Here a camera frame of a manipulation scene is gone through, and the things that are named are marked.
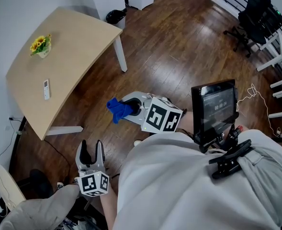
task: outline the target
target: office chair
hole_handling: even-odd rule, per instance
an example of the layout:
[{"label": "office chair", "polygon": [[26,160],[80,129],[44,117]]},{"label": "office chair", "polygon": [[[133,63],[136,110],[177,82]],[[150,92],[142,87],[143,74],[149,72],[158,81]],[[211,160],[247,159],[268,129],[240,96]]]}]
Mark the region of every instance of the office chair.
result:
[{"label": "office chair", "polygon": [[247,6],[244,11],[238,14],[238,20],[240,21],[240,26],[246,34],[240,34],[237,28],[234,26],[232,32],[224,31],[224,34],[230,34],[238,39],[237,46],[233,51],[237,51],[237,47],[240,44],[244,45],[244,48],[248,51],[246,55],[247,58],[251,55],[251,49],[248,46],[248,39],[251,39],[253,42],[258,44],[265,44],[265,36],[263,33],[263,25],[261,23],[262,16],[264,12],[268,9],[271,4],[271,0],[248,0]]}]

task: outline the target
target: digital clock display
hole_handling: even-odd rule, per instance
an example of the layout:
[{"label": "digital clock display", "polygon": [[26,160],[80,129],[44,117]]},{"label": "digital clock display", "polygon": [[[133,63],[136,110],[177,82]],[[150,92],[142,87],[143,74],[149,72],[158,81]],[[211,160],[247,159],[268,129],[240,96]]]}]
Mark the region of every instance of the digital clock display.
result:
[{"label": "digital clock display", "polygon": [[204,131],[224,123],[235,112],[234,89],[224,90],[203,97]]}]

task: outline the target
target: white sneaker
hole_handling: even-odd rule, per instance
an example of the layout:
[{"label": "white sneaker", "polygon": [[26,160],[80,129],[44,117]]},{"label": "white sneaker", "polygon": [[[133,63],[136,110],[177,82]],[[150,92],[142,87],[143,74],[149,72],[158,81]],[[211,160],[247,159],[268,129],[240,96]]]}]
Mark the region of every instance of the white sneaker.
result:
[{"label": "white sneaker", "polygon": [[56,183],[56,189],[59,190],[60,188],[64,187],[64,184],[62,182]]},{"label": "white sneaker", "polygon": [[142,141],[141,140],[135,140],[133,145],[136,147],[138,144],[140,144]]},{"label": "white sneaker", "polygon": [[75,177],[75,178],[74,178],[73,184],[79,186],[78,177]]}]

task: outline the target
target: yellow flower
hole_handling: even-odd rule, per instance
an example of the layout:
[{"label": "yellow flower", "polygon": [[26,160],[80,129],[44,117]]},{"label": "yellow flower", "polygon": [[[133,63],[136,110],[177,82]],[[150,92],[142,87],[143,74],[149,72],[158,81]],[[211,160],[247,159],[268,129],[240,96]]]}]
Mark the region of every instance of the yellow flower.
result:
[{"label": "yellow flower", "polygon": [[44,36],[39,36],[35,41],[39,42],[39,43],[43,43],[44,42],[45,37]]},{"label": "yellow flower", "polygon": [[38,48],[38,44],[37,44],[36,42],[34,42],[34,43],[31,45],[30,50],[31,50],[32,52],[34,52],[34,51],[36,51],[37,48]]}]

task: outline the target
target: chair backrest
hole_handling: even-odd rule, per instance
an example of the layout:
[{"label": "chair backrest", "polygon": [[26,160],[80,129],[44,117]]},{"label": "chair backrest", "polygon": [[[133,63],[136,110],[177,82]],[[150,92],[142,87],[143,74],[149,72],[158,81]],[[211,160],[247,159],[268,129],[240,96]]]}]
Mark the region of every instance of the chair backrest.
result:
[{"label": "chair backrest", "polygon": [[248,0],[243,13],[246,13],[253,22],[257,23],[271,4],[271,0]]}]

